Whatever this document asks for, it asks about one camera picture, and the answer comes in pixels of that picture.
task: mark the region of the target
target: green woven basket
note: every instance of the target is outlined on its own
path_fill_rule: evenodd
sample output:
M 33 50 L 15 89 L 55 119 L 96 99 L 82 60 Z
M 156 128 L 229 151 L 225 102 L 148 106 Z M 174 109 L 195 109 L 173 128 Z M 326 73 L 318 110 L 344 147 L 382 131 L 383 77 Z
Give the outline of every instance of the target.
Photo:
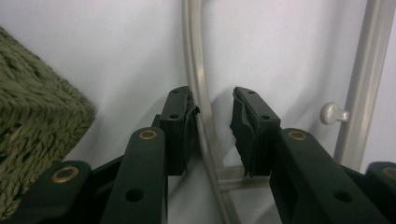
M 0 219 L 92 122 L 88 100 L 0 27 Z

